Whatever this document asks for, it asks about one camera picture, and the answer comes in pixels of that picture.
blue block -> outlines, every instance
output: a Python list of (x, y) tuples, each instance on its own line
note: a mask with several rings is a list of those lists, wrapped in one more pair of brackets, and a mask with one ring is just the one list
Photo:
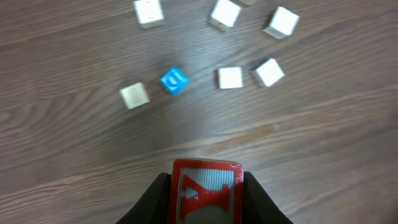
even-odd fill
[(160, 82), (171, 95), (176, 95), (182, 88), (188, 85), (189, 79), (177, 67), (172, 67), (160, 78)]

cube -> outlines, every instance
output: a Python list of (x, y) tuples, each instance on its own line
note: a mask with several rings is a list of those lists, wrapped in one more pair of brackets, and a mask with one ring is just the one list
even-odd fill
[(142, 83), (136, 83), (124, 88), (120, 90), (120, 94), (128, 109), (133, 109), (149, 102), (149, 97)]
[(168, 223), (241, 223), (243, 168), (232, 161), (177, 159)]
[(241, 67), (229, 67), (220, 68), (218, 70), (218, 83), (220, 88), (242, 88), (242, 68)]
[(239, 0), (239, 1), (247, 4), (248, 6), (252, 6), (257, 2), (257, 0)]
[(209, 23), (223, 31), (233, 27), (241, 7), (229, 0), (218, 0), (210, 15)]
[(278, 7), (269, 25), (264, 32), (278, 39), (286, 38), (293, 34), (300, 16), (290, 12), (284, 7)]
[(163, 25), (164, 17), (159, 0), (134, 1), (138, 23), (142, 28)]
[(160, 82), (171, 95), (175, 95), (188, 85), (189, 79), (177, 67), (172, 67), (160, 78)]
[(253, 71), (261, 86), (270, 87), (285, 76), (275, 59), (271, 58)]

red letter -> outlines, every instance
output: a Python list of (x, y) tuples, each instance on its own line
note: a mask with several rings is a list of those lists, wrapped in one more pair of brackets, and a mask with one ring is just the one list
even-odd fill
[(183, 196), (181, 198), (181, 219), (184, 219), (188, 213), (208, 205), (219, 205), (223, 208), (224, 211), (228, 212), (228, 184), (223, 184), (223, 188), (221, 190), (207, 190), (200, 184), (189, 178), (189, 176), (184, 175), (182, 178), (182, 190), (185, 191), (187, 188), (191, 188), (192, 190), (196, 191), (197, 194), (190, 198), (186, 198), (186, 196)]

white wooden block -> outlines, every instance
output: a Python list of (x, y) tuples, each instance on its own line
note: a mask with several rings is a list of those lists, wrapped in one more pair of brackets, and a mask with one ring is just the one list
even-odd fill
[(271, 58), (255, 69), (254, 76), (262, 86), (270, 87), (285, 76), (275, 59)]
[(142, 28), (160, 26), (164, 23), (162, 6), (159, 0), (134, 1), (138, 23)]
[(286, 38), (293, 34), (299, 20), (300, 16), (279, 6), (272, 17), (271, 22), (264, 29), (264, 32), (278, 39)]
[(149, 97), (142, 83), (136, 83), (124, 88), (120, 90), (120, 94), (128, 109), (133, 109), (149, 102)]
[(218, 82), (220, 88), (242, 88), (242, 68), (241, 67), (229, 67), (220, 68), (218, 70)]
[(233, 27), (239, 16), (241, 7), (229, 0), (218, 0), (210, 15), (210, 23), (227, 31)]

red block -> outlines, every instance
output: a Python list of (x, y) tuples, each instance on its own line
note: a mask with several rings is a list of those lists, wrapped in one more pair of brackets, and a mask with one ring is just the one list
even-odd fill
[(169, 224), (241, 223), (242, 165), (209, 159), (174, 161)]

